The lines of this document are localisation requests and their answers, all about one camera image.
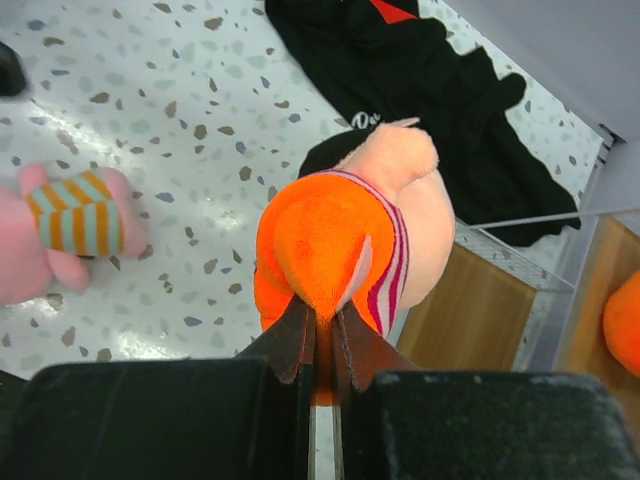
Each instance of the gray wall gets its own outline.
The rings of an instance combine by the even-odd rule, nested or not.
[[[639,0],[446,0],[578,116],[640,139]]]

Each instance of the stuffed toy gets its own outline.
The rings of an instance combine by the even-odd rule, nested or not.
[[[640,272],[609,297],[603,315],[604,336],[611,354],[640,377]]]
[[[44,167],[31,164],[18,183],[21,196],[0,188],[0,305],[41,296],[53,279],[84,291],[89,273],[79,257],[137,256],[147,246],[117,170],[49,183]]]
[[[262,215],[254,282],[262,328],[300,297],[318,318],[327,381],[335,314],[352,301],[386,337],[396,312],[434,288],[451,253],[453,209],[431,138],[410,128],[416,121],[379,126],[336,168],[280,191]],[[316,402],[330,404],[327,391]]]

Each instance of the speckled floor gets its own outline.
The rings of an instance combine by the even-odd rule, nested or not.
[[[0,183],[42,162],[64,177],[114,166],[135,186],[153,248],[92,262],[84,295],[54,288],[0,307],[0,368],[29,377],[61,361],[230,356],[259,334],[254,234],[269,198],[306,151],[346,123],[271,29],[261,1],[5,0],[0,39],[24,59],[32,98],[0,105]],[[487,47],[499,74],[520,71],[442,1],[455,48]],[[509,112],[524,143],[576,198],[600,139],[526,74]],[[553,269],[562,238],[525,254]],[[319,478],[333,471],[328,412]]]

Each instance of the striped shirt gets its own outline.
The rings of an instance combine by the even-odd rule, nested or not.
[[[80,256],[124,250],[120,212],[98,170],[37,187],[26,201],[45,248]]]
[[[407,282],[409,267],[409,238],[402,213],[373,186],[353,173],[339,169],[331,169],[309,176],[315,175],[335,175],[360,185],[382,204],[391,219],[395,232],[391,261],[382,276],[376,281],[367,298],[367,305],[372,317],[376,321],[378,333],[386,338],[396,318],[400,297]]]

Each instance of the toy arm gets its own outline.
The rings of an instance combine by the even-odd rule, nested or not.
[[[47,250],[47,259],[53,275],[65,287],[75,292],[83,292],[89,287],[89,271],[75,255]]]
[[[49,183],[47,170],[40,164],[32,163],[23,167],[18,173],[18,184],[22,197],[29,195],[34,189]]]

